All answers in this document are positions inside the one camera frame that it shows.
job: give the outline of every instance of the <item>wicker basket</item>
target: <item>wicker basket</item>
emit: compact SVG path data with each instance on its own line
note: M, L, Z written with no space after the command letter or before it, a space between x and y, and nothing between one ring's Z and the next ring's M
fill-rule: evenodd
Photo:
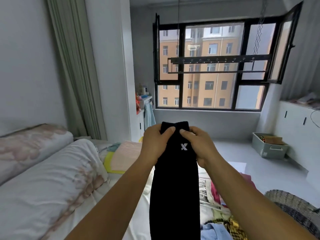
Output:
M309 202L282 190L270 190L265 196L320 239L320 214Z

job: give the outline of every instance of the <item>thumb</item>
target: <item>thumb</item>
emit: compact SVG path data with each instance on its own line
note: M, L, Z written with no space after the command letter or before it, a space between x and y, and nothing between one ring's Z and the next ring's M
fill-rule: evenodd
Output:
M161 137L165 140L166 143L168 142L169 138L173 135L175 130L176 128L172 126L166 129L166 131L162 133Z
M184 129L180 130L180 134L190 142L192 142L194 140L194 138L196 137L196 135L194 135L193 133L186 131Z

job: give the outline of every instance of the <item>hand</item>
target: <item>hand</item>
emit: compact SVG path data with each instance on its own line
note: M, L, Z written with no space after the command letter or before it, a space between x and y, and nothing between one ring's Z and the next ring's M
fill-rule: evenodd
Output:
M176 128L168 128L162 135L160 134L161 125L153 125L147 128L143 135L142 149L140 156L151 160L153 166L158 158L165 151L169 138L173 135Z
M180 134L190 141L200 167L206 168L212 158L220 156L209 134L198 127L190 126L190 132L181 129Z

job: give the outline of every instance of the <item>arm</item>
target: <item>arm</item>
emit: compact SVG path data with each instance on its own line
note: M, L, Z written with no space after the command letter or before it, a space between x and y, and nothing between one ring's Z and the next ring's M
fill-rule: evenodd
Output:
M140 156L96 206L69 233L66 240L122 239L137 207L152 167L166 149L175 128L162 135L161 125L149 127Z
M180 130L191 142L198 165L204 168L250 240L314 240L314 236L249 185L219 154L208 133L191 126Z

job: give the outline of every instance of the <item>green curtain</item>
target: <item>green curtain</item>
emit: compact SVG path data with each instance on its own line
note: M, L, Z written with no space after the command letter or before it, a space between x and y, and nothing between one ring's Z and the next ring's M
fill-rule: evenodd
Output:
M47 0L61 58L68 129L106 140L85 0Z

